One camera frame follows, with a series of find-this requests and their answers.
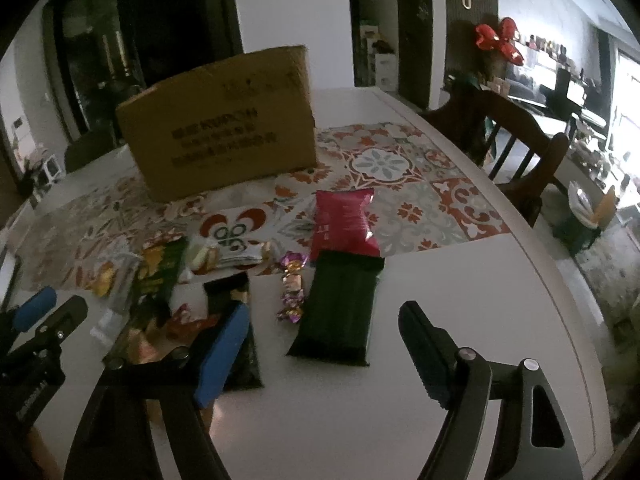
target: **blue gripper pad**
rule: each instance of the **blue gripper pad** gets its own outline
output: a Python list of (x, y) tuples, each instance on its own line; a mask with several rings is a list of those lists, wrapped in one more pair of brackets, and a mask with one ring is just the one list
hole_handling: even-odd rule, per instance
[(40, 292), (31, 296), (14, 314), (13, 326), (18, 332), (27, 332), (41, 320), (47, 312), (55, 308), (56, 291), (46, 286)]
[(201, 409), (222, 393), (226, 378), (249, 332), (249, 308), (239, 303), (200, 364), (200, 378), (193, 398)]

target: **screw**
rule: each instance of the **screw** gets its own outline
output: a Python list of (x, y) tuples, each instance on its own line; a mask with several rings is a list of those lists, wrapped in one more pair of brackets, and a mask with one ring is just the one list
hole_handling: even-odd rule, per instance
[(189, 357), (189, 348), (187, 346), (178, 346), (178, 348), (172, 350), (171, 357), (176, 361), (182, 361)]
[(119, 370), (124, 366), (124, 359), (121, 357), (114, 357), (107, 363), (109, 370)]
[(478, 356), (475, 350), (466, 346), (458, 350), (458, 355), (463, 361), (473, 361)]
[(531, 370), (532, 372), (535, 372), (538, 368), (540, 368), (538, 361), (536, 361), (535, 359), (524, 359), (523, 364), (527, 370)]

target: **black chair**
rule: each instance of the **black chair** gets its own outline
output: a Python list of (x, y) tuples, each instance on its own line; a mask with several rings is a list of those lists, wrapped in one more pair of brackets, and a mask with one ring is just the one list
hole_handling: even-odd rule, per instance
[[(569, 149), (568, 137), (558, 133), (549, 139), (526, 110), (494, 92), (473, 88), (456, 92), (442, 108), (423, 117), (479, 166), (484, 163), (498, 132), (503, 128), (510, 133), (511, 138), (489, 174), (491, 180), (504, 165), (516, 140), (526, 145), (529, 151), (512, 179), (497, 186), (533, 227), (542, 208), (540, 195), (553, 180)], [(494, 122), (488, 138), (486, 118)], [(524, 174), (534, 155), (540, 160), (529, 173)]]
[(88, 132), (66, 149), (65, 170), (73, 173), (115, 148), (113, 137), (108, 132)]

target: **white wall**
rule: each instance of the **white wall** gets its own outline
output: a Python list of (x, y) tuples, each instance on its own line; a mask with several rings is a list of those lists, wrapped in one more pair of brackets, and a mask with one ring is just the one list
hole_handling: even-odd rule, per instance
[[(440, 106), (447, 46), (447, 1), (433, 0), (433, 52), (429, 108)], [(361, 18), (378, 22), (380, 34), (398, 52), (398, 0), (360, 0)]]
[(308, 48), (313, 88), (353, 86), (349, 0), (236, 0), (245, 52)]
[(498, 15), (511, 16), (527, 38), (533, 34), (564, 44), (578, 71), (600, 79), (596, 30), (573, 0), (498, 0)]
[(0, 61), (0, 112), (4, 120), (4, 130), (10, 136), (11, 125), (24, 115), (15, 77), (15, 41), (9, 44)]

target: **purple candy wrapper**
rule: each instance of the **purple candy wrapper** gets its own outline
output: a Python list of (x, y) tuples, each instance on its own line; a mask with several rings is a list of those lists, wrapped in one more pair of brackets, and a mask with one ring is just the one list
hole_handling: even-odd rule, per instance
[(288, 319), (292, 323), (297, 323), (302, 317), (302, 303), (305, 301), (305, 291), (302, 283), (300, 271), (308, 262), (308, 256), (301, 253), (287, 253), (280, 259), (280, 266), (284, 270), (282, 284), (282, 303), (284, 308), (279, 311), (279, 320)]

